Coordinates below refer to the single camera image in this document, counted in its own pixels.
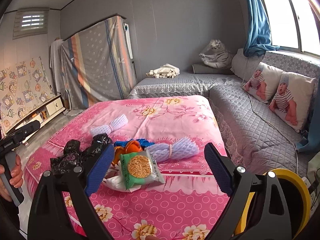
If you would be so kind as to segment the person's left hand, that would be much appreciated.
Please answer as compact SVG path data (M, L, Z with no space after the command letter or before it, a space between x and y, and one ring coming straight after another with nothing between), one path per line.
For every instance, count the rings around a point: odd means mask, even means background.
M12 178L10 179L10 184L15 187L19 188L23 184L23 171L22 171L22 165L21 165L21 159L19 155L16 155L15 158L15 166L11 171ZM0 189L1 197L5 200L12 202L12 198L8 192L8 190L5 188L3 181L1 180L1 189Z

